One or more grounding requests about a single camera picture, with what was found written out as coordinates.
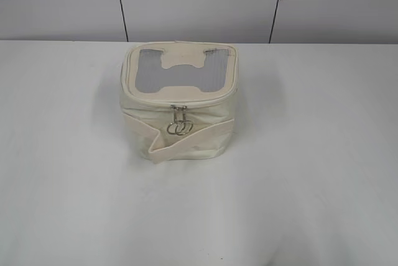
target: bag handle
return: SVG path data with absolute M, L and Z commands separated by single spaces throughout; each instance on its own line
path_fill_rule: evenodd
M 160 130 L 126 113 L 123 113 L 123 116 L 126 124 L 135 133 L 143 135 L 144 137 L 152 140 L 152 143 L 148 149 L 148 157 L 154 163 L 160 163 L 164 162 L 165 160 L 169 160 L 175 157 L 178 153 L 181 153 L 184 150 L 187 150 L 202 142 L 206 142 L 208 139 L 214 136 L 227 134 L 233 130 L 234 126 L 234 119 L 213 124 L 182 138 L 170 146 L 165 146 L 165 142 Z

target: transparent lid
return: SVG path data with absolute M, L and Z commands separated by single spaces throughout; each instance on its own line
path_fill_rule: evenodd
M 127 64 L 129 91 L 147 101 L 206 101 L 236 84 L 236 50 L 230 45 L 145 44 L 127 55 Z

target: metal ring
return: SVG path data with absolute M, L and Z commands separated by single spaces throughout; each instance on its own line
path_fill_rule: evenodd
M 167 126 L 167 133 L 168 133 L 168 134 L 172 134 L 172 135 L 180 135 L 180 134 L 177 133 L 177 129 L 178 129 L 178 127 L 179 127 L 180 124 L 182 124 L 183 127 L 182 127 L 182 129 L 178 130 L 178 133 L 183 132 L 183 131 L 185 130 L 186 126 L 187 126 L 187 125 L 185 124 L 185 122 L 183 122 L 183 121 L 175 121 L 175 122 L 173 122 L 173 123 L 170 123 L 170 124 Z M 175 125 L 174 131 L 171 130 L 171 127 L 172 127 L 173 125 Z
M 177 127 L 175 128 L 175 134 L 177 134 L 179 136 L 189 134 L 192 131 L 192 128 L 193 128 L 193 122 L 192 121 L 185 120 L 185 121 L 182 121 L 182 122 L 184 123 L 184 127 L 183 127 L 182 130 L 177 132 Z

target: zipper pull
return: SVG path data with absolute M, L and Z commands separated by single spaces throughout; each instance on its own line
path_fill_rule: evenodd
M 167 126 L 167 133 L 172 135 L 186 135 L 192 131 L 193 122 L 187 120 L 185 112 L 187 106 L 171 106 L 173 110 L 173 122 Z M 182 116 L 182 120 L 178 119 L 178 113 Z

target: cream bag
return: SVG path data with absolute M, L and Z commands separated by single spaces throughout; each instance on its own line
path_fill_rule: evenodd
M 231 137 L 237 88 L 238 54 L 231 45 L 144 44 L 124 59 L 120 105 L 145 158 L 211 158 Z

